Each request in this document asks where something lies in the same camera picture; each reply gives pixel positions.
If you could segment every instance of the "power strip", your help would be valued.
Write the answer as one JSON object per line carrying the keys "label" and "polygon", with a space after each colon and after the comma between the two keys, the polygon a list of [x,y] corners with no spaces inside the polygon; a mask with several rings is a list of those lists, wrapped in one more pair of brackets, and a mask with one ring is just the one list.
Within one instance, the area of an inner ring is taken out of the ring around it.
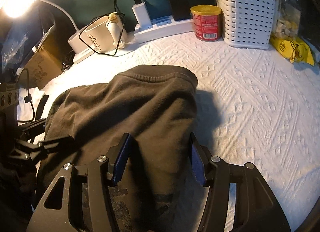
{"label": "power strip", "polygon": [[151,24],[145,28],[136,25],[134,30],[136,42],[141,44],[166,36],[194,31],[193,19],[175,21],[171,15],[153,19]]}

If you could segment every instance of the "red can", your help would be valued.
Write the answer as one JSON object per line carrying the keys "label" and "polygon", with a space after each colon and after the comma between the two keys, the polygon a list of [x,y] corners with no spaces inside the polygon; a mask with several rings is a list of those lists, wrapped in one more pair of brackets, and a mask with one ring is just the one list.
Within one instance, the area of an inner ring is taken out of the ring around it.
{"label": "red can", "polygon": [[221,12],[221,8],[210,5],[193,6],[191,8],[198,39],[216,41],[221,37]]}

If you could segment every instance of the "barcode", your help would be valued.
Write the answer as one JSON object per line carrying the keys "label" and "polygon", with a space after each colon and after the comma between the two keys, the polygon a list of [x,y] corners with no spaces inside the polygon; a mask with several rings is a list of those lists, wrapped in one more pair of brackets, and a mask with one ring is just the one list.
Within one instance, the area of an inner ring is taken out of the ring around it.
{"label": "barcode", "polygon": [[203,38],[205,38],[205,39],[215,39],[215,38],[217,38],[217,34],[203,34]]}

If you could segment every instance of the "yellow package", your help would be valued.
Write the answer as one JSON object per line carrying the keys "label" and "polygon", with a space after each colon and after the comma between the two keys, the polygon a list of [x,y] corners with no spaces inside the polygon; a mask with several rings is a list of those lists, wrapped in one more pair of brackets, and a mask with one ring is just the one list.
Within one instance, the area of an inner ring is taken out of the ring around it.
{"label": "yellow package", "polygon": [[293,62],[306,62],[314,65],[309,46],[297,37],[295,40],[284,40],[271,35],[270,43],[281,55]]}

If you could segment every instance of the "white plastic basket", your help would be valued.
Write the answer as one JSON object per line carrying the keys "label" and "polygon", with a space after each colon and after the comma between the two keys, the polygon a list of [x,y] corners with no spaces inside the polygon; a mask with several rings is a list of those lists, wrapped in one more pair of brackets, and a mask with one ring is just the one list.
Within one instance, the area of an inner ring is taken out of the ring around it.
{"label": "white plastic basket", "polygon": [[235,47],[268,49],[276,0],[217,0],[224,15],[224,41]]}

